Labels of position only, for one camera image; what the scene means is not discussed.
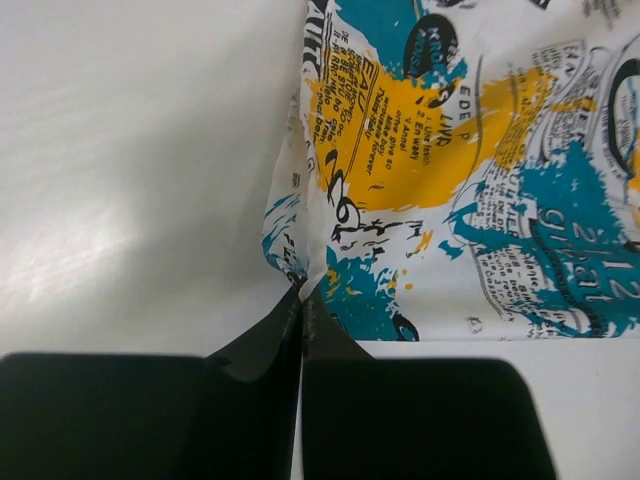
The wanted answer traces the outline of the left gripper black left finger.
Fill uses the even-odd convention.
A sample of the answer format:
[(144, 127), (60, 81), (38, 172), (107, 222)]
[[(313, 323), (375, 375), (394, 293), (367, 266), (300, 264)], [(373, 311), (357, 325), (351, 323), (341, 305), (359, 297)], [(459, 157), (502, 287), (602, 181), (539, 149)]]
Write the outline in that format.
[(300, 309), (290, 289), (266, 317), (205, 357), (4, 357), (2, 477), (288, 478)]

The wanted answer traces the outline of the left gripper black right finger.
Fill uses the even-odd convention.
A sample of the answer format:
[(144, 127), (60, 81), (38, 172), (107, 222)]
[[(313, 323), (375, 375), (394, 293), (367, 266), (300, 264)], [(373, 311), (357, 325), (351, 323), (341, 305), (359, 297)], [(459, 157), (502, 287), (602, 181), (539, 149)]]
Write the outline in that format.
[(498, 359), (377, 359), (303, 304), (308, 479), (552, 479), (529, 388)]

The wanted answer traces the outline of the white teal yellow patterned shorts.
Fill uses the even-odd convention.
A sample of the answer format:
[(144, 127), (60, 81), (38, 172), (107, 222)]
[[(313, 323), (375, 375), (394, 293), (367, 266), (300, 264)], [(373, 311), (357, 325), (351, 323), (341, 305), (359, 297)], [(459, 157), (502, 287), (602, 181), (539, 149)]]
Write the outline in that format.
[(266, 261), (372, 341), (639, 332), (639, 5), (310, 1)]

